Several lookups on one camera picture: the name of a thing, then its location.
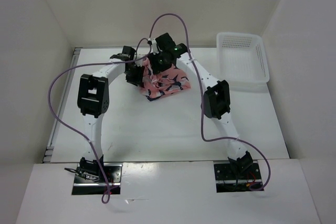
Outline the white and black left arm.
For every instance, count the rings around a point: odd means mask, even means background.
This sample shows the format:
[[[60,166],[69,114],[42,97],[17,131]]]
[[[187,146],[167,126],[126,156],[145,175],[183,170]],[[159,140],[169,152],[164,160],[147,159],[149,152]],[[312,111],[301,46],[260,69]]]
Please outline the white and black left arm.
[[[83,74],[80,77],[77,106],[83,116],[84,135],[88,139],[89,149],[82,156],[77,171],[93,182],[103,180],[105,175],[101,129],[110,103],[109,84],[124,73],[128,83],[143,87],[144,67],[132,62],[136,55],[134,48],[124,46],[121,53],[110,57],[108,65],[93,74]]]

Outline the pink shark print shorts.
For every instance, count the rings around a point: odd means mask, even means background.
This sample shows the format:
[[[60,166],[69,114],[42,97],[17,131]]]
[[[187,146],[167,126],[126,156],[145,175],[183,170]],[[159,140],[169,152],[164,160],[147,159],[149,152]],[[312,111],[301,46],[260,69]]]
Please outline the pink shark print shorts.
[[[158,74],[153,73],[148,59],[143,60],[142,66],[144,67],[144,74],[140,93],[149,101],[165,98],[191,88],[187,74],[174,64]]]

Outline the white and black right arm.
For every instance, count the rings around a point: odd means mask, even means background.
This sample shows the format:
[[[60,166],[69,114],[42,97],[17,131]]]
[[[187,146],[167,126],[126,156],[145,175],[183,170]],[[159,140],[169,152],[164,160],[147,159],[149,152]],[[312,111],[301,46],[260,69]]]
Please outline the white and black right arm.
[[[218,80],[211,75],[192,56],[188,47],[176,44],[168,33],[154,39],[148,44],[153,52],[149,56],[154,74],[162,73],[170,66],[175,66],[187,74],[195,74],[201,91],[201,122],[211,119],[225,135],[225,148],[230,163],[230,172],[235,178],[243,178],[249,171],[253,159],[247,148],[240,142],[239,134],[230,113],[230,90],[225,80]]]

